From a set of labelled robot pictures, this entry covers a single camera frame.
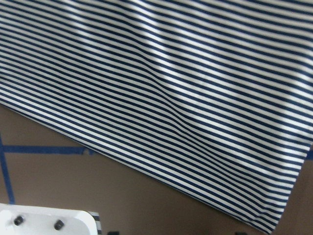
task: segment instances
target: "cardboard surface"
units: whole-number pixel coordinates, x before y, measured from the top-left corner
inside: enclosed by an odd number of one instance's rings
[[[0,106],[5,145],[79,146]],[[100,154],[6,154],[16,203],[100,213],[103,234],[263,233]],[[313,161],[307,161],[273,235],[313,234]],[[0,203],[7,203],[0,176]]]

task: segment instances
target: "black knob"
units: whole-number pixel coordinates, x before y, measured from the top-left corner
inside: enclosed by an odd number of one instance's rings
[[[19,225],[22,224],[23,222],[24,222],[24,219],[23,219],[23,217],[21,217],[20,215],[19,215],[18,217],[16,217],[15,220],[14,220],[14,224],[15,224],[16,226],[19,226]]]
[[[64,223],[63,223],[61,220],[58,220],[58,221],[54,224],[55,230],[60,230],[63,226],[64,226]]]

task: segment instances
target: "fabric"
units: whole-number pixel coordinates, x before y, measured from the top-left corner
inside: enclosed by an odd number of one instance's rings
[[[1,1],[0,103],[271,233],[313,141],[313,5]]]

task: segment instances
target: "blue tape strip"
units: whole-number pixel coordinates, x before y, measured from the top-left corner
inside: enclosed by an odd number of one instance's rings
[[[307,158],[305,160],[313,160],[313,150],[310,150],[307,154]]]
[[[14,194],[13,194],[13,190],[12,190],[12,185],[11,185],[11,181],[10,181],[8,167],[6,164],[6,159],[5,159],[5,155],[4,155],[4,148],[2,145],[1,136],[0,136],[0,163],[1,163],[2,173],[3,173],[4,183],[5,183],[5,187],[6,187],[6,192],[7,192],[8,197],[9,197],[9,204],[15,204],[15,198],[14,198]]]
[[[83,154],[87,148],[85,147],[58,147],[58,146],[19,146],[4,145],[5,153],[41,153],[41,154]]]

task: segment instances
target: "white plastic object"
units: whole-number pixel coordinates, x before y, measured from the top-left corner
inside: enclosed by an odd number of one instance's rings
[[[15,225],[21,216],[23,222]],[[61,220],[64,226],[54,228]],[[98,235],[96,222],[86,211],[0,204],[0,235]]]

